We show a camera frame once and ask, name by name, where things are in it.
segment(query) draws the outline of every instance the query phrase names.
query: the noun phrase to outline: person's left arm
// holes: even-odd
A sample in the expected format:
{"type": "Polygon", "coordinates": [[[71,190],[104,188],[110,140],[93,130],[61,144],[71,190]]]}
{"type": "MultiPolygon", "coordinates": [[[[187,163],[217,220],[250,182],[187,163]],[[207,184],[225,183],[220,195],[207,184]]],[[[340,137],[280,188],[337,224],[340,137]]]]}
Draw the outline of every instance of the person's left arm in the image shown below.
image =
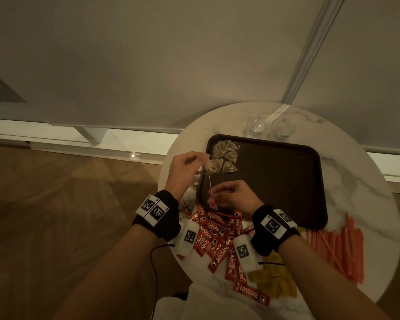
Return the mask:
{"type": "MultiPolygon", "coordinates": [[[[194,151],[175,156],[164,188],[172,197],[166,199],[174,200],[177,204],[193,182],[198,168],[208,158],[208,154],[194,151]]],[[[172,217],[171,222],[174,223],[176,220],[177,223],[177,209],[176,219],[175,215],[166,217],[168,222],[172,217]]],[[[168,233],[163,233],[166,231],[165,228],[167,227],[157,230],[156,226],[148,226],[142,222],[135,223],[65,299],[52,319],[91,320],[110,317],[128,295],[157,237],[169,237],[168,233]]]]}

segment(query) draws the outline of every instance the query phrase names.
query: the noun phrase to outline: marble table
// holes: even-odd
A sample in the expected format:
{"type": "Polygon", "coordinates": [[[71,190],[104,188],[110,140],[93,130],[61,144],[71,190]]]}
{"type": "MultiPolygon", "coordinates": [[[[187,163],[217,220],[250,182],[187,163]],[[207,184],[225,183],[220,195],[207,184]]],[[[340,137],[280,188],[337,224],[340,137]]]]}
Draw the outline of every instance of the marble table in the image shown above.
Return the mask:
{"type": "MultiPolygon", "coordinates": [[[[358,285],[370,299],[377,301],[391,281],[400,256],[400,217],[389,185],[368,154],[340,128],[325,119],[297,107],[272,102],[243,102],[220,107],[201,116],[177,137],[169,149],[160,172],[158,189],[163,189],[172,158],[187,151],[204,151],[208,139],[215,134],[250,137],[246,132],[249,116],[267,119],[286,118],[295,125],[293,135],[284,141],[307,145],[319,154],[328,210],[328,230],[340,230],[347,211],[364,235],[364,282],[358,285]]],[[[271,128],[260,139],[278,141],[271,128]]],[[[195,191],[184,195],[194,200],[195,191]]],[[[249,304],[264,319],[312,319],[303,297],[271,300],[270,306],[232,290],[234,282],[224,279],[225,266],[215,274],[207,268],[210,258],[193,252],[181,261],[182,269],[194,281],[222,296],[249,304]]]]}

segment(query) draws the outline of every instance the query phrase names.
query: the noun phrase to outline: black cable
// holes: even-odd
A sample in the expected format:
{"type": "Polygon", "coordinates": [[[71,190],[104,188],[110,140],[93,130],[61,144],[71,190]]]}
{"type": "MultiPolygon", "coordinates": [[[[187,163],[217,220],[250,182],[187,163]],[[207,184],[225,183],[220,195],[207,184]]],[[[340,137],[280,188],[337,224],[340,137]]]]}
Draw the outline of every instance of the black cable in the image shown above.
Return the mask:
{"type": "Polygon", "coordinates": [[[258,264],[260,264],[260,265],[262,265],[262,264],[273,264],[273,265],[286,266],[285,264],[274,263],[274,262],[258,262],[258,264]]]}
{"type": "Polygon", "coordinates": [[[157,277],[157,271],[156,271],[156,268],[154,267],[154,263],[153,263],[153,251],[155,251],[157,248],[162,248],[162,247],[175,247],[175,245],[174,244],[160,245],[160,246],[154,247],[150,251],[151,266],[153,266],[154,276],[156,277],[156,298],[154,299],[154,308],[153,308],[153,313],[151,314],[151,320],[153,320],[154,312],[156,311],[156,303],[157,303],[157,295],[158,295],[158,287],[159,287],[159,278],[157,277]]]}

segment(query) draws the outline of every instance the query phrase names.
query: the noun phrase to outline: qr code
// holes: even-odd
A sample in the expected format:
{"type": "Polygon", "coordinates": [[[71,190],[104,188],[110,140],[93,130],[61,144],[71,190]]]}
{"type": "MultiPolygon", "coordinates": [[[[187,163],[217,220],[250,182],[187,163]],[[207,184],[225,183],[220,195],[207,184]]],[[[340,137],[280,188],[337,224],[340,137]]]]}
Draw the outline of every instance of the qr code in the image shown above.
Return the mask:
{"type": "Polygon", "coordinates": [[[141,206],[141,209],[149,211],[154,206],[154,204],[156,204],[154,201],[146,200],[144,204],[141,206]]]}
{"type": "Polygon", "coordinates": [[[271,218],[271,220],[265,226],[265,228],[271,231],[272,234],[275,234],[280,227],[281,226],[278,224],[278,222],[275,221],[273,218],[271,218]]]}
{"type": "Polygon", "coordinates": [[[290,222],[290,221],[292,221],[292,219],[291,218],[289,218],[289,216],[286,214],[286,213],[279,213],[278,214],[279,216],[280,216],[280,218],[282,218],[284,221],[286,221],[286,222],[290,222]]]}
{"type": "Polygon", "coordinates": [[[153,211],[150,212],[150,215],[156,219],[157,221],[161,219],[161,217],[165,214],[165,212],[159,207],[155,206],[153,211]]]}
{"type": "Polygon", "coordinates": [[[188,230],[184,240],[186,242],[193,243],[195,239],[196,239],[196,233],[194,231],[188,230]]]}
{"type": "Polygon", "coordinates": [[[238,255],[240,258],[249,256],[249,251],[247,250],[246,245],[241,245],[237,247],[238,255]]]}

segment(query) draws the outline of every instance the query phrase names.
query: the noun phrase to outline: person's right arm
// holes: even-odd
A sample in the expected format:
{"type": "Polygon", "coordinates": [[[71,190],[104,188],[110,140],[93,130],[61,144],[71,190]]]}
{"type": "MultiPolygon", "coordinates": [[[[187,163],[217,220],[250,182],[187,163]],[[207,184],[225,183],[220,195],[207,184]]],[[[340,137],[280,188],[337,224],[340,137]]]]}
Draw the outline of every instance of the person's right arm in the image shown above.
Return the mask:
{"type": "MultiPolygon", "coordinates": [[[[221,183],[212,188],[212,193],[216,204],[233,206],[248,215],[253,215],[263,205],[244,181],[221,183]]],[[[278,253],[317,320],[390,320],[301,237],[286,239],[278,253]]]]}

